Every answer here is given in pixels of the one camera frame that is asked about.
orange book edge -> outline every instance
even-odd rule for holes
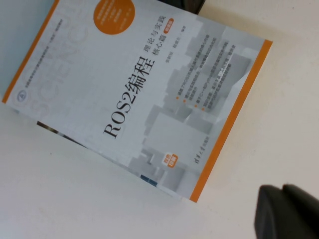
[[[204,186],[207,182],[207,179],[217,161],[217,158],[219,156],[219,153],[221,151],[221,149],[223,148],[224,146],[224,143],[230,133],[230,130],[231,128],[233,127],[234,123],[235,123],[235,120],[248,96],[248,93],[251,89],[251,87],[253,86],[253,83],[266,59],[266,56],[270,50],[270,47],[273,43],[271,41],[268,41],[268,40],[265,40],[264,41],[264,44],[256,58],[256,61],[250,71],[250,73],[248,74],[248,77],[246,79],[246,82],[244,83],[243,85],[243,88],[241,89],[239,95],[238,95],[238,98],[226,120],[226,123],[218,137],[218,140],[216,141],[216,144],[208,158],[208,161],[199,177],[199,180],[194,188],[194,191],[192,193],[192,195],[190,196],[190,200],[193,201],[193,202],[196,202],[198,201],[199,199],[199,196],[201,194],[201,192],[203,191],[204,189]]]
[[[21,65],[20,65],[20,67],[18,68],[18,71],[17,71],[16,74],[14,75],[13,80],[11,81],[11,83],[10,83],[8,89],[6,90],[6,92],[5,92],[5,94],[4,94],[4,97],[3,97],[3,99],[2,99],[2,102],[3,102],[3,103],[6,103],[6,102],[8,101],[9,96],[10,96],[10,94],[11,94],[11,92],[12,92],[12,90],[13,90],[15,84],[16,84],[16,82],[18,81],[18,79],[19,79],[19,77],[20,77],[20,75],[21,75],[23,69],[25,68],[27,62],[29,61],[29,59],[30,59],[30,57],[31,57],[31,55],[32,55],[32,53],[33,53],[33,51],[34,51],[36,45],[38,44],[38,42],[39,42],[39,40],[40,40],[40,38],[41,38],[41,36],[42,36],[42,34],[43,34],[43,32],[44,32],[46,26],[48,25],[48,23],[49,23],[49,21],[50,21],[52,15],[53,15],[53,13],[54,13],[56,7],[58,6],[59,1],[60,1],[60,0],[55,0],[55,1],[54,1],[54,3],[53,3],[53,5],[52,5],[52,7],[51,7],[51,9],[50,9],[50,11],[49,11],[49,13],[48,13],[48,15],[46,16],[46,18],[45,18],[45,20],[44,20],[44,22],[43,22],[43,24],[42,24],[42,26],[41,26],[41,28],[40,28],[38,34],[36,35],[36,37],[35,37],[33,43],[31,44],[30,49],[28,50],[28,52],[27,52],[25,58],[23,59],[23,61],[22,61]]]

book cover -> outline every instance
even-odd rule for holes
[[[271,44],[155,0],[56,0],[2,101],[197,202]]]

dark object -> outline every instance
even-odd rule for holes
[[[319,201],[295,185],[261,186],[257,239],[319,239]]]
[[[205,0],[159,0],[169,5],[198,14]]]

orange label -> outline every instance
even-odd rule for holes
[[[171,28],[171,26],[173,25],[173,22],[174,22],[174,19],[173,18],[170,18],[168,20],[168,23],[166,24],[166,27],[164,29],[164,33],[167,34]]]
[[[176,154],[167,154],[163,164],[167,165],[170,168],[174,168],[178,160],[178,156]]]
[[[94,23],[103,33],[122,33],[132,24],[135,7],[131,0],[101,0],[94,11]]]

orange circle badge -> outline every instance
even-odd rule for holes
[[[94,23],[101,32],[115,35],[128,29],[134,16],[131,0],[101,0],[94,11]]]

